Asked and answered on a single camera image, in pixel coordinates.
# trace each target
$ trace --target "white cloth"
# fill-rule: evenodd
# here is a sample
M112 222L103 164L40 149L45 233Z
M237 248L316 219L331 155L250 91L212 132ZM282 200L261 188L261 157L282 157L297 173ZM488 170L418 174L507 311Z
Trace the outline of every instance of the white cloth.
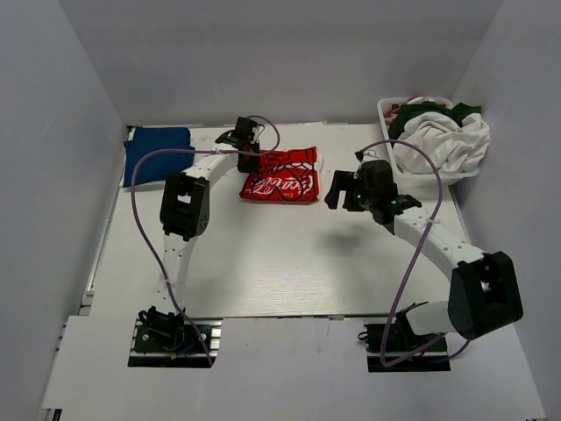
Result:
M489 146L489 125L481 114L464 118L460 127L454 120L438 112L425 112L411 118L399 137L421 148L439 172L455 175L477 168ZM412 174L430 174L429 163L414 149L395 144L395 162L401 170Z

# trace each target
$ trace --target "coca-cola logo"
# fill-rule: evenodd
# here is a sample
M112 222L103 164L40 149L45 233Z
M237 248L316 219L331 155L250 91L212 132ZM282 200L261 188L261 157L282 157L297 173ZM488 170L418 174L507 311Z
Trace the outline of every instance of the coca-cola logo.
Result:
M249 194L269 196L276 189L280 189L282 195L289 198L302 196L312 190L314 178L312 174L303 178L293 176L279 177L269 175L257 180L252 187L245 191Z

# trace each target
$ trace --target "blue cloth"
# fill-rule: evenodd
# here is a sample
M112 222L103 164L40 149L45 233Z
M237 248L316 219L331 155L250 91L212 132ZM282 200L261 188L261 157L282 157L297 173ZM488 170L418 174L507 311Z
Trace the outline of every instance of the blue cloth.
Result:
M130 187L132 171L143 156L159 149L191 149L191 132L186 127L145 128L137 127L132 140L124 143L123 187ZM166 180L171 171L182 171L193 165L192 153L163 153L145 161L137 174L136 185Z

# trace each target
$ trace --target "white laundry basket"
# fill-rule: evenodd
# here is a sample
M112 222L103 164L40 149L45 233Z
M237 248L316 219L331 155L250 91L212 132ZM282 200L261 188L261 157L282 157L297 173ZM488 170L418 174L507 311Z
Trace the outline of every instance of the white laundry basket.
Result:
M431 96L439 102L444 102L452 107L452 102L446 98L439 98ZM406 103L408 98L398 97L398 98L383 98L378 101L378 115L380 116L380 123L382 126L382 132L384 133L384 139L389 139L387 134L386 123L384 123L384 110L390 106L391 103ZM387 154L389 155L389 162L394 171L394 179L399 185L407 186L436 186L437 179L434 174L408 174L401 171L398 165L395 163L394 149L390 143L386 143ZM477 175L479 168L475 168L469 173L457 173L457 174L441 174L440 178L445 186L449 186L455 182L460 181L462 178L473 177Z

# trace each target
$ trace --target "white enclosure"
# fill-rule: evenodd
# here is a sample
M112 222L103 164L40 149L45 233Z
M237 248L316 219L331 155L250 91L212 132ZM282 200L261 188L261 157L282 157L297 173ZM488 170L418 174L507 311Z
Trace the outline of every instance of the white enclosure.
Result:
M418 91L483 105L488 156L455 190L472 241L515 262L516 332L561 420L560 27L554 0L2 2L3 419L36 417L115 197L125 125L372 123L380 98Z

